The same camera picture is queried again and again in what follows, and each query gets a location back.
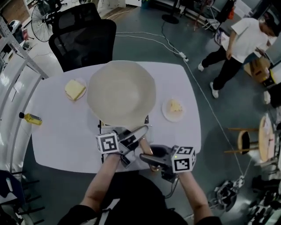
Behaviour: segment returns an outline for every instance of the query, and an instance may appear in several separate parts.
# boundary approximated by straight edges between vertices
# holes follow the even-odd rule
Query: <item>mesh chair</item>
[[[53,33],[57,33],[65,28],[81,25],[88,21],[100,20],[101,17],[97,12],[94,3],[87,3],[72,7],[58,13],[52,24]]]
[[[112,20],[90,21],[53,34],[49,46],[66,72],[111,61],[115,34]]]

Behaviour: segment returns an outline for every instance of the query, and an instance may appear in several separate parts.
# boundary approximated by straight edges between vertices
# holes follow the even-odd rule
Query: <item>forearm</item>
[[[191,172],[179,173],[179,179],[190,206],[194,212],[195,223],[205,217],[212,216],[208,200],[203,190],[197,184]]]
[[[88,187],[81,205],[98,212],[120,161],[120,155],[109,155]]]
[[[235,42],[235,37],[236,37],[236,32],[235,31],[232,31],[231,34],[230,34],[230,37],[229,37],[229,44],[228,44],[228,49],[231,50],[232,49],[232,46]]]

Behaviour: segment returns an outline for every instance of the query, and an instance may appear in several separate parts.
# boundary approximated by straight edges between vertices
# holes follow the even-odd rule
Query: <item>cardboard box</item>
[[[264,57],[255,59],[244,66],[244,70],[259,83],[270,77],[269,68],[270,61]]]

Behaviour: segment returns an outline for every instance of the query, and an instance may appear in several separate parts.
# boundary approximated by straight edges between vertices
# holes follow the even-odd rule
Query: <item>cheese slice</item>
[[[66,94],[72,99],[76,100],[85,90],[85,86],[76,80],[70,80],[65,86]]]
[[[183,111],[183,108],[182,106],[180,105],[180,103],[175,100],[175,99],[171,99],[169,101],[169,109],[170,109],[170,112],[173,113],[173,112],[181,112]]]

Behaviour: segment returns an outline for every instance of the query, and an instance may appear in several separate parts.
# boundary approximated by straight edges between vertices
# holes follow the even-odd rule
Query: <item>black pants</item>
[[[215,90],[222,89],[225,83],[237,74],[237,72],[241,68],[242,63],[238,62],[234,58],[227,60],[225,49],[222,46],[218,51],[212,52],[207,56],[207,58],[202,61],[202,66],[206,68],[209,65],[223,60],[225,60],[225,63],[220,71],[220,74],[217,78],[214,79],[213,88]]]

